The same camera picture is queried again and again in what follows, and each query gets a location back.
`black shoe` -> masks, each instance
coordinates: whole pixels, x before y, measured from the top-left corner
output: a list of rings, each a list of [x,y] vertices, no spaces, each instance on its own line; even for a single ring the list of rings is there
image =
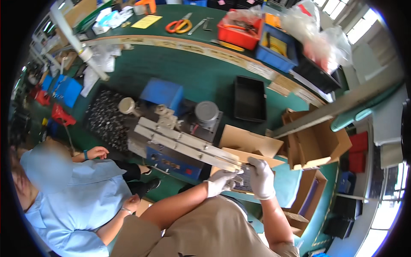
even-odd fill
[[[159,178],[155,178],[155,179],[148,181],[146,184],[148,187],[148,191],[150,191],[152,189],[159,187],[161,184],[161,180]]]

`white glove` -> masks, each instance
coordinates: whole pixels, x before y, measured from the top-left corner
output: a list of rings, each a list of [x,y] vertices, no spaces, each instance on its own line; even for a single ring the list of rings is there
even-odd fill
[[[237,172],[231,172],[226,170],[219,170],[214,173],[208,180],[204,182],[208,183],[207,198],[214,197],[221,194],[223,191],[231,191],[236,186],[233,178],[237,176]]]
[[[260,200],[268,200],[275,196],[274,173],[264,160],[248,157],[250,167],[250,183],[254,197]]]

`bracelet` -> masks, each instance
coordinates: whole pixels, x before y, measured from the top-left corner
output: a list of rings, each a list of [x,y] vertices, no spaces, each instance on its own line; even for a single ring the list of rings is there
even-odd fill
[[[124,207],[121,207],[121,209],[120,209],[120,210],[126,211],[126,212],[128,212],[130,215],[131,215],[131,214],[133,214],[133,212],[132,212],[132,211],[130,211],[129,209],[124,208]]]

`orange scissors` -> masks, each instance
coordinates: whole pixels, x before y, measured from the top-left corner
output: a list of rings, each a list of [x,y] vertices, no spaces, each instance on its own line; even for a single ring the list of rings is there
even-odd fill
[[[166,31],[170,33],[174,33],[174,32],[175,33],[186,33],[187,31],[189,31],[193,27],[193,24],[189,20],[191,14],[192,12],[189,12],[184,17],[182,17],[181,20],[173,21],[172,23],[168,24],[166,26]]]

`hand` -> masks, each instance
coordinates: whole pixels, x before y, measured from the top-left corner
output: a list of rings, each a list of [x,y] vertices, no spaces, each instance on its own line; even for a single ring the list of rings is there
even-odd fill
[[[260,200],[275,197],[274,173],[268,163],[253,157],[248,157],[247,161],[253,166],[250,167],[250,182],[254,197]]]
[[[223,191],[231,191],[236,186],[233,178],[237,176],[237,172],[231,172],[226,170],[219,170],[214,173],[208,180],[208,193],[207,198],[221,194]]]
[[[132,212],[135,212],[138,206],[140,205],[140,201],[141,200],[140,200],[139,195],[135,194],[123,203],[123,207]]]
[[[107,154],[109,151],[103,147],[103,146],[95,146],[91,148],[90,150],[87,151],[87,158],[89,160],[95,159],[97,157],[100,157],[101,160],[104,160],[107,158]]]

